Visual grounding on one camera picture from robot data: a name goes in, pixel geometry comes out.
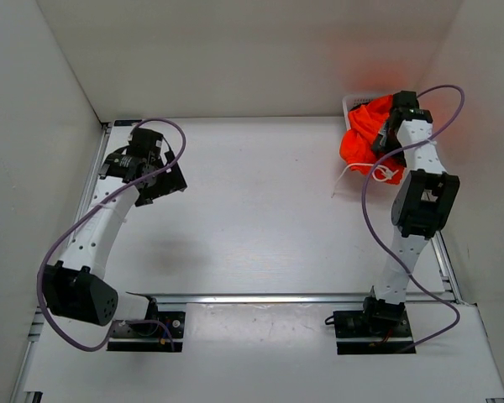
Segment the orange shorts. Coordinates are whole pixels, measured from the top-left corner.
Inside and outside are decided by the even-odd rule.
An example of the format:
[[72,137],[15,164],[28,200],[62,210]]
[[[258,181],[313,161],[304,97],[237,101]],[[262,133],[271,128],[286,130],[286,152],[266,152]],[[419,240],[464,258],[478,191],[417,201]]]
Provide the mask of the orange shorts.
[[372,144],[389,116],[392,99],[392,94],[377,97],[348,112],[349,128],[342,138],[339,154],[350,170],[367,175],[379,159],[372,151]]

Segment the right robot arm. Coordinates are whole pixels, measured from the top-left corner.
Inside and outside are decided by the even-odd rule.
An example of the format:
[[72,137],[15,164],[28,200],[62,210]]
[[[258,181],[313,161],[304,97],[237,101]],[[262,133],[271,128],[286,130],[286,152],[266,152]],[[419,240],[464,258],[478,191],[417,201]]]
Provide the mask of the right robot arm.
[[401,323],[407,286],[420,253],[444,228],[459,190],[459,177],[448,174],[440,162],[432,131],[432,115],[420,108],[417,93],[401,91],[393,95],[386,121],[371,146],[375,156],[392,157],[407,169],[391,208],[394,233],[388,258],[360,315],[361,327],[373,336]]

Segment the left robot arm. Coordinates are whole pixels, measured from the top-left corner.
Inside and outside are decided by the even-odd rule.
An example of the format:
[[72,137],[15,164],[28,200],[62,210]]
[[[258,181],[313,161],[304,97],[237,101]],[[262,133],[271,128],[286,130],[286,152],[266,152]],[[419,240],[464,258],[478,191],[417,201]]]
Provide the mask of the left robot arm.
[[[53,315],[102,327],[130,321],[141,336],[156,332],[160,317],[154,299],[119,293],[104,277],[129,210],[187,188],[175,157],[163,134],[148,128],[134,128],[127,145],[106,157],[89,206],[93,215],[75,230],[57,261],[45,266],[42,292]],[[166,164],[173,165],[164,170]]]

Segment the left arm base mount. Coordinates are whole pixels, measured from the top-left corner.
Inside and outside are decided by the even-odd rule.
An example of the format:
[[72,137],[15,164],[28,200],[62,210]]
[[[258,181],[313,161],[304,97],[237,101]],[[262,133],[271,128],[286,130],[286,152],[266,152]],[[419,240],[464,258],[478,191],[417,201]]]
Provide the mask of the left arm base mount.
[[109,352],[181,353],[186,312],[164,308],[150,297],[146,319],[150,323],[125,324],[113,330],[107,343]]

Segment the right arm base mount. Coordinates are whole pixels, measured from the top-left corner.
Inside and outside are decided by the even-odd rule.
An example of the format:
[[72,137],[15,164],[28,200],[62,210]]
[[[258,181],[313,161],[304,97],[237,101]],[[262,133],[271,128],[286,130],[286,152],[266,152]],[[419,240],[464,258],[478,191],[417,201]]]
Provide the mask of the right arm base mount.
[[337,355],[416,353],[404,302],[391,304],[369,295],[360,310],[333,311],[324,324],[334,327]]

